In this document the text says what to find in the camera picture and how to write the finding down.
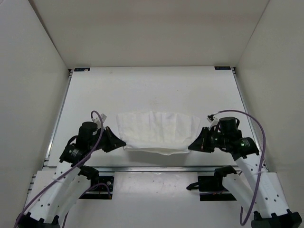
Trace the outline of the white pleated skirt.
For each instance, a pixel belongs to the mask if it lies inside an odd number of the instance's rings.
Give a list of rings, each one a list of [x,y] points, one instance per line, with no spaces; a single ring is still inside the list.
[[[116,117],[126,151],[161,155],[189,153],[198,137],[201,119],[174,112],[128,112]]]

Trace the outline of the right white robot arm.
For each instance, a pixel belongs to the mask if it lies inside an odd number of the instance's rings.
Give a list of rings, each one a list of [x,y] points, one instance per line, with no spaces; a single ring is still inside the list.
[[[273,186],[263,166],[262,153],[255,141],[243,137],[235,117],[217,119],[208,116],[210,127],[203,127],[197,139],[189,146],[192,151],[211,153],[215,149],[229,153],[247,183],[230,165],[215,169],[213,180],[207,184],[217,192],[227,190],[241,204],[242,211],[253,217],[253,228],[298,228],[302,218],[292,212]]]

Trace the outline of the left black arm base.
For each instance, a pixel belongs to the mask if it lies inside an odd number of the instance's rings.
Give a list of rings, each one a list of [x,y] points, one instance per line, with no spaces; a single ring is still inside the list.
[[[89,188],[80,196],[84,200],[111,200],[114,190],[114,173],[98,173],[90,180]]]

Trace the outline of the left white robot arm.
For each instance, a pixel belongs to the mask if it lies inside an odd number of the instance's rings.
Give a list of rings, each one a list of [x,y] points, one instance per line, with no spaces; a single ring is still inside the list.
[[[96,150],[111,152],[126,143],[109,127],[96,122],[84,122],[78,134],[71,137],[54,171],[52,181],[22,210],[16,219],[16,228],[59,228],[71,207],[86,192],[104,186],[97,169],[85,163]]]

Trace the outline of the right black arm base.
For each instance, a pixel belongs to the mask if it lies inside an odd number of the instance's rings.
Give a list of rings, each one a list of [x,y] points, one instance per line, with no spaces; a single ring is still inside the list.
[[[242,171],[227,165],[214,170],[213,176],[200,175],[186,190],[198,190],[200,201],[236,201],[236,198],[223,186],[223,178],[228,174],[240,175]]]

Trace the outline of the right blue corner label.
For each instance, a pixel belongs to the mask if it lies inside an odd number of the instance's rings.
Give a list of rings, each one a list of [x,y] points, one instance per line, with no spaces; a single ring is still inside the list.
[[[231,70],[229,66],[214,66],[215,70]]]

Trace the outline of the blue corner label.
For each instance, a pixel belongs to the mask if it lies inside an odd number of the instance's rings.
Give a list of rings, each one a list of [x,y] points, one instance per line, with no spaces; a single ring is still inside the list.
[[[214,66],[215,70],[231,70],[229,66]]]
[[[89,67],[76,67],[74,68],[74,72],[89,72],[90,68]]]

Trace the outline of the left blue corner label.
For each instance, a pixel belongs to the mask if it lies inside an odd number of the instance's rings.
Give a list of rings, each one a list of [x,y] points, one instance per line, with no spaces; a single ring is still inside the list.
[[[74,68],[74,72],[89,72],[90,68],[89,67],[76,67]]]

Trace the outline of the left aluminium side rail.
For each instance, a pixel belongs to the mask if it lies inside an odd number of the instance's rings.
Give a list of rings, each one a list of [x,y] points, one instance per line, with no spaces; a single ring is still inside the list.
[[[54,125],[53,131],[52,131],[52,134],[51,134],[48,146],[47,146],[46,155],[45,155],[43,165],[42,165],[43,167],[47,166],[47,162],[49,161],[50,153],[51,153],[51,150],[52,150],[52,147],[53,147],[54,139],[55,139],[55,136],[56,136],[56,133],[57,133],[58,125],[59,125],[60,118],[61,118],[63,108],[64,108],[64,105],[65,105],[65,101],[66,101],[67,93],[68,93],[69,86],[70,86],[70,83],[71,83],[73,72],[74,72],[73,69],[69,69],[67,85],[66,85],[66,88],[65,88],[65,92],[64,92],[60,107],[59,107],[59,111],[58,111],[58,114],[57,114],[55,125]]]

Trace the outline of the aluminium side rail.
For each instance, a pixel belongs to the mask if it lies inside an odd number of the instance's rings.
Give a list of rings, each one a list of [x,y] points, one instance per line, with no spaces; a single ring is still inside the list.
[[[246,102],[245,102],[245,98],[242,94],[242,91],[241,91],[241,87],[240,87],[240,84],[239,84],[239,81],[238,81],[238,77],[237,77],[237,74],[236,74],[236,68],[235,67],[232,67],[232,73],[233,73],[233,76],[234,76],[234,80],[236,82],[236,85],[237,85],[237,89],[238,89],[238,92],[239,92],[239,95],[240,95],[240,99],[242,101],[242,104],[243,104],[243,107],[244,107],[244,110],[245,110],[245,113],[249,114],[248,112],[248,108],[247,108],[247,105],[246,105]],[[247,117],[247,121],[249,123],[249,126],[250,126],[250,130],[251,130],[251,133],[253,135],[253,139],[254,141],[257,143],[258,140],[257,140],[257,137],[256,137],[256,132],[255,132],[255,129],[254,129],[254,126],[253,126],[253,119],[251,117]]]
[[[48,146],[47,146],[46,155],[45,155],[43,165],[42,165],[43,167],[47,166],[47,162],[49,161],[50,153],[51,153],[51,150],[52,150],[52,147],[53,147],[54,139],[55,139],[55,136],[56,136],[56,133],[57,133],[58,125],[59,125],[60,118],[61,118],[63,108],[64,108],[64,105],[65,105],[65,101],[66,101],[67,93],[68,93],[69,86],[70,86],[70,83],[71,83],[73,72],[74,72],[73,69],[69,69],[67,85],[66,85],[66,88],[65,88],[65,92],[64,92],[60,107],[59,107],[59,111],[58,111],[58,114],[57,114],[55,125],[54,125],[53,131],[52,131],[52,134],[51,134]]]

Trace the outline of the right aluminium side rail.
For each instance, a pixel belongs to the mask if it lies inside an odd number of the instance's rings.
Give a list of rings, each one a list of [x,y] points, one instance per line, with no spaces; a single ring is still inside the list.
[[[245,102],[245,98],[242,94],[242,91],[241,91],[241,87],[240,87],[240,84],[239,84],[239,81],[238,81],[238,77],[237,77],[237,74],[236,74],[236,68],[235,67],[232,67],[232,73],[233,73],[233,76],[234,76],[234,80],[236,82],[236,85],[237,85],[237,89],[238,89],[238,92],[239,92],[239,95],[240,95],[240,99],[242,101],[242,104],[243,104],[243,107],[244,107],[244,110],[245,110],[245,113],[249,114],[248,112],[248,108],[247,108],[247,105],[246,105],[246,102]],[[250,130],[251,130],[251,133],[253,135],[253,139],[254,141],[257,143],[258,140],[257,140],[257,137],[256,137],[256,132],[255,132],[255,129],[254,129],[254,126],[253,126],[253,119],[251,117],[247,117],[247,121],[249,123],[249,126],[250,126]]]

